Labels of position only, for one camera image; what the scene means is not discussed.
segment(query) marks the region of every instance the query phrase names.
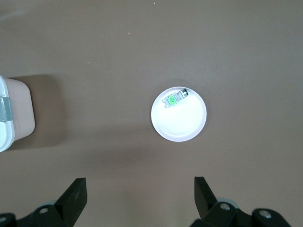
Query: black bracket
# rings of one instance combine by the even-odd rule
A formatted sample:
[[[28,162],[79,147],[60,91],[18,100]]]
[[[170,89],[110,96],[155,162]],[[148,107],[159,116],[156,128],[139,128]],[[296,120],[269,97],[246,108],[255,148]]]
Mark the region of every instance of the black bracket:
[[[195,203],[201,219],[191,227],[290,227],[274,210],[255,209],[248,215],[227,202],[218,202],[204,177],[195,177]]]
[[[19,220],[12,213],[0,214],[0,227],[73,227],[86,203],[86,180],[78,178],[54,205],[41,206]]]

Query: small electronic component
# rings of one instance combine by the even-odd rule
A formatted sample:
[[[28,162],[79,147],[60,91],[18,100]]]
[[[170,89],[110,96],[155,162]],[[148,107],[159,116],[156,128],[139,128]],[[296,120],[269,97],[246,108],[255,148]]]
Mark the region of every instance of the small electronic component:
[[[163,102],[165,103],[166,108],[170,108],[174,105],[177,105],[182,99],[188,96],[188,92],[186,89],[183,89],[179,92],[175,92],[169,96],[167,96],[165,99],[163,99]]]

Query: white plate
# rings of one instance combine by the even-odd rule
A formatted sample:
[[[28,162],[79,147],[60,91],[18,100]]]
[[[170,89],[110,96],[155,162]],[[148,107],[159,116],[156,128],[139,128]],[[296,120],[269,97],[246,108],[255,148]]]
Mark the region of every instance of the white plate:
[[[188,96],[177,105],[166,108],[163,99],[183,89],[187,90]],[[206,122],[206,106],[195,91],[186,87],[172,87],[163,91],[154,101],[151,121],[155,130],[167,140],[187,141],[203,129]]]

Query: container lid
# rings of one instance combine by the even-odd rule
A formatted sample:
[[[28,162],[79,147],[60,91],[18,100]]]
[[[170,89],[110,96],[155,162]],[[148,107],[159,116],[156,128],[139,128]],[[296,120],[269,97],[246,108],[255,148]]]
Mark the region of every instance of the container lid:
[[[197,92],[186,87],[172,87],[154,101],[151,121],[155,130],[167,140],[187,141],[203,129],[206,106]]]
[[[0,152],[8,149],[14,141],[15,130],[8,88],[0,76]]]

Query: metal screw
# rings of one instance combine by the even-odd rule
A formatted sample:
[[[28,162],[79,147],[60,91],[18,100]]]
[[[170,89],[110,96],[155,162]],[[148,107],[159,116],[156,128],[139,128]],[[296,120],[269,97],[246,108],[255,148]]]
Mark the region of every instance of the metal screw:
[[[47,207],[42,208],[41,210],[39,210],[39,214],[44,214],[46,212],[48,212],[48,208]]]
[[[6,221],[6,217],[1,217],[0,218],[0,223]]]
[[[265,217],[267,219],[271,218],[270,213],[268,211],[266,211],[266,210],[260,210],[259,213],[260,213],[261,216],[263,216],[263,217]]]
[[[231,209],[227,203],[221,203],[220,207],[223,210],[230,210]]]

